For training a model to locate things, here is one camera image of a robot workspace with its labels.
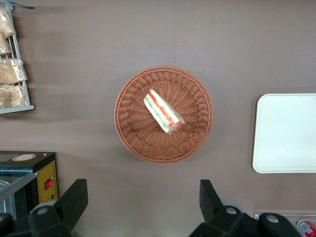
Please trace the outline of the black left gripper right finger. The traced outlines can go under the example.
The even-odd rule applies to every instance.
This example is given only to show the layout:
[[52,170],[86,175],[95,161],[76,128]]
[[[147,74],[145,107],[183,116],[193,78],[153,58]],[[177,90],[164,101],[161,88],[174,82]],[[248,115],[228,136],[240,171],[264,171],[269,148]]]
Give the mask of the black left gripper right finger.
[[209,180],[201,180],[199,206],[204,218],[192,237],[258,237],[258,223],[232,205],[223,205]]

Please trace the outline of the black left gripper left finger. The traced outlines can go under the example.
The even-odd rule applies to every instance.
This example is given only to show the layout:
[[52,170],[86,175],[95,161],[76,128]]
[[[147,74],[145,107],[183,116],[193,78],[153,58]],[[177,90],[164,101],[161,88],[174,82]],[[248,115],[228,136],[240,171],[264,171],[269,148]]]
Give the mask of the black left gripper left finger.
[[88,205],[87,180],[77,179],[56,202],[38,205],[28,216],[33,237],[70,237]]

